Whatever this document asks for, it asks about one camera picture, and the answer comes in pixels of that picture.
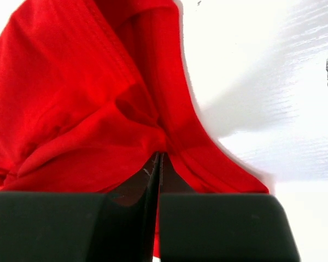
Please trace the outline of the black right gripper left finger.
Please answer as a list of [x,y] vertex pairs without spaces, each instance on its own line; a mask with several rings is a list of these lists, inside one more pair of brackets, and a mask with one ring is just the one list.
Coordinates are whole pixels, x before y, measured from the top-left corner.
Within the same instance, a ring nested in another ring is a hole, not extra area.
[[110,193],[0,192],[0,261],[152,261],[160,154]]

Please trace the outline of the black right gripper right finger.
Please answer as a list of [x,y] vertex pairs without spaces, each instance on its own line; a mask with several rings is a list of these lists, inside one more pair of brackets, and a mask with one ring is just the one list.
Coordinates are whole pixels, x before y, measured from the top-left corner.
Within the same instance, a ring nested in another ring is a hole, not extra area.
[[280,202],[269,194],[196,193],[161,156],[162,261],[299,261]]

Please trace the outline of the bright red t shirt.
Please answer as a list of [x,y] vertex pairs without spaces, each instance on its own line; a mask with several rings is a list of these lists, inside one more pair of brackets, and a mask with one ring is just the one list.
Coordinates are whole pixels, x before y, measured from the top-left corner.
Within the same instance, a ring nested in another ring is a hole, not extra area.
[[268,194],[195,113],[174,1],[24,1],[0,35],[0,192],[110,193],[155,153],[197,193]]

